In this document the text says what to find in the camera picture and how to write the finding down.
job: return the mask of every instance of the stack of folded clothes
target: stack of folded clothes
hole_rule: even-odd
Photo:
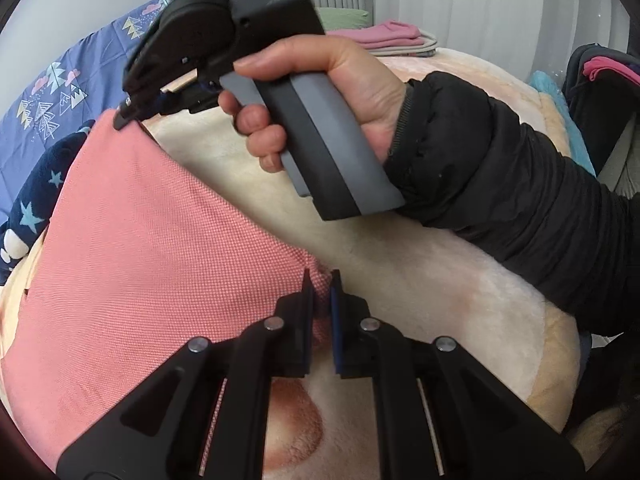
[[[431,57],[438,44],[433,34],[394,20],[356,30],[331,30],[327,34],[350,38],[374,56]]]

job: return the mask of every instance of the human hand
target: human hand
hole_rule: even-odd
[[[404,101],[404,83],[353,41],[293,36],[239,59],[234,69],[239,75],[264,81],[289,73],[326,72],[351,107],[378,160],[386,160]],[[260,158],[261,167],[270,173],[282,170],[280,152],[286,133],[279,124],[271,124],[267,109],[261,105],[242,108],[228,91],[220,94],[218,103],[234,117],[238,132],[248,136],[247,150]]]

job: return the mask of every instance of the silver bolt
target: silver bolt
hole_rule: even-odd
[[[268,317],[264,320],[264,327],[267,330],[280,330],[284,326],[284,319],[278,316]]]
[[[439,337],[436,339],[436,348],[441,352],[451,352],[456,349],[458,343],[452,337]]]
[[[366,317],[360,322],[360,328],[365,332],[375,332],[380,328],[380,322],[374,317]]]
[[[189,344],[187,346],[189,347],[189,350],[191,350],[194,354],[199,354],[207,346],[209,346],[209,341],[205,337],[194,337],[189,341]]]

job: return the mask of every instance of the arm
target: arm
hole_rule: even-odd
[[[385,165],[403,215],[454,230],[580,329],[640,318],[640,196],[609,192],[503,102],[445,73],[411,82]]]

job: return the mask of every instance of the navy star blanket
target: navy star blanket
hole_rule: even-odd
[[[95,121],[87,121],[40,157],[0,226],[0,286],[40,237],[53,214],[66,174]]]

